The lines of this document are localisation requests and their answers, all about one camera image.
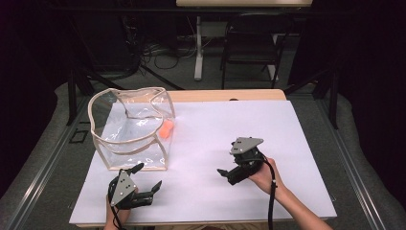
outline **transparent bag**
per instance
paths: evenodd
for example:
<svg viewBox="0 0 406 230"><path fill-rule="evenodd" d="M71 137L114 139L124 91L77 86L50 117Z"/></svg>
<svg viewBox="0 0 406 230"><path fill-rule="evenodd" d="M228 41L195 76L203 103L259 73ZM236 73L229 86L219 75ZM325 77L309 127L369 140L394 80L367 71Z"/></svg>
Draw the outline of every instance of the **transparent bag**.
<svg viewBox="0 0 406 230"><path fill-rule="evenodd" d="M93 142L109 170L166 170L175 122L173 103L161 87L106 89L89 102Z"/></svg>

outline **table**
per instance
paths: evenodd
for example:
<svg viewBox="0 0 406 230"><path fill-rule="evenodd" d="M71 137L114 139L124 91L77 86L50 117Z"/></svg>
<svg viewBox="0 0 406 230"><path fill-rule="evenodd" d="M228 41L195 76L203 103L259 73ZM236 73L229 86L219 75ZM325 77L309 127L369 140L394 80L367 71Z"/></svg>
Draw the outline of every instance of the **table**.
<svg viewBox="0 0 406 230"><path fill-rule="evenodd" d="M204 8L204 7L244 7L244 8L302 8L310 7L313 0L176 0L176 5L178 7L195 7L195 8ZM214 24L208 23L210 28L206 35L216 35L224 36L224 28L226 23ZM202 68L203 68L203 50L201 37L203 34L201 17L197 16L196 21L196 64L194 67L194 79L196 81L202 80ZM275 72L275 66L268 66L269 75L273 79L272 75Z"/></svg>
<svg viewBox="0 0 406 230"><path fill-rule="evenodd" d="M169 94L177 116L169 169L131 175L140 192L148 191L159 180L163 184L151 206L131 212L129 225L267 221L267 194L248 179L231 186L216 171L236 166L228 152L238 136L263 138L259 149L277 160L286 186L319 217L337 216L293 106L281 90ZM95 152L70 223L103 226L107 186L117 174L108 171ZM276 202L274 219L292 217Z"/></svg>

